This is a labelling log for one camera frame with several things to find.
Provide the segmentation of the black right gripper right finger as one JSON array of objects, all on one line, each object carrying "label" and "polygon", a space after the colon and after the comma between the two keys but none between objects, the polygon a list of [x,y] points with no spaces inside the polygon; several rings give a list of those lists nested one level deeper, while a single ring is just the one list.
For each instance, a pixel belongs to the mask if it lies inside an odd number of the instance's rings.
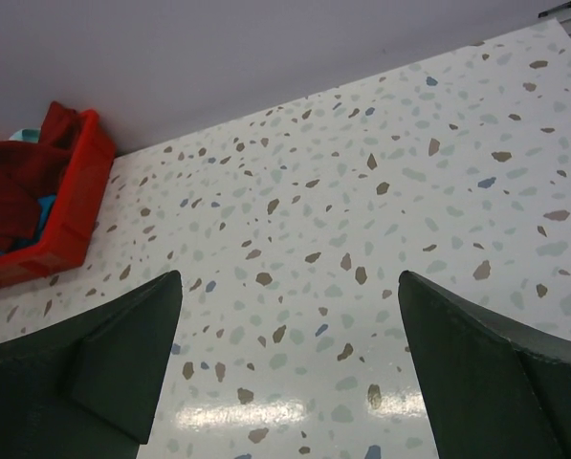
[{"label": "black right gripper right finger", "polygon": [[441,458],[571,458],[571,341],[404,271],[398,300]]}]

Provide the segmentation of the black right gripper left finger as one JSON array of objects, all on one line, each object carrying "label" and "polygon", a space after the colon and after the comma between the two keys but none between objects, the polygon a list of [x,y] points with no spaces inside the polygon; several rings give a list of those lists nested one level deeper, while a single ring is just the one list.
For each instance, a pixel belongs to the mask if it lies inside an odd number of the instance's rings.
[{"label": "black right gripper left finger", "polygon": [[0,343],[0,458],[134,458],[147,444],[181,313],[162,274]]}]

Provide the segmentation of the dark red t shirt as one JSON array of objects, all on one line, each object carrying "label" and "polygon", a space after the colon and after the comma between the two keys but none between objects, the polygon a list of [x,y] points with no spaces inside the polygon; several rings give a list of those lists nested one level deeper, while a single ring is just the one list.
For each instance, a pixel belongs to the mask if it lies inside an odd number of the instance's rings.
[{"label": "dark red t shirt", "polygon": [[6,206],[29,208],[38,198],[58,193],[82,125],[79,112],[54,101],[38,143],[0,141],[0,217]]}]

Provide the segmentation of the blue t shirt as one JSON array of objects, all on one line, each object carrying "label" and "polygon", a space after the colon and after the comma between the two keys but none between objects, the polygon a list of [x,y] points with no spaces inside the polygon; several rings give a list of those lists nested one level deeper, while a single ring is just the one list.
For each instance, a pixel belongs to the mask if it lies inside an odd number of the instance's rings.
[{"label": "blue t shirt", "polygon": [[54,194],[38,198],[24,208],[22,203],[6,206],[1,211],[0,256],[11,251],[18,251],[39,242],[47,226],[55,204]]}]

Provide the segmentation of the red plastic bin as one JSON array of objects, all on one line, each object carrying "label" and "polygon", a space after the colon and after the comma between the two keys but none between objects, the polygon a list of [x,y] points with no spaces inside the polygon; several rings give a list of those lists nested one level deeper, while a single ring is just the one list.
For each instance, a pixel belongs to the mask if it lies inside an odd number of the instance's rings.
[{"label": "red plastic bin", "polygon": [[0,256],[0,289],[77,268],[85,259],[117,147],[96,111],[80,116],[80,136],[42,237]]}]

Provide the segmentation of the light teal t shirt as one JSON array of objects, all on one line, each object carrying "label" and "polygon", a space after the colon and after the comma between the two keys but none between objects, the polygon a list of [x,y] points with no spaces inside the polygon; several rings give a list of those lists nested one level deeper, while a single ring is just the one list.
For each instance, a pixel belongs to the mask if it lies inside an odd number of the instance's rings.
[{"label": "light teal t shirt", "polygon": [[41,131],[39,129],[23,128],[14,132],[10,136],[10,141],[38,143],[40,140],[40,133]]}]

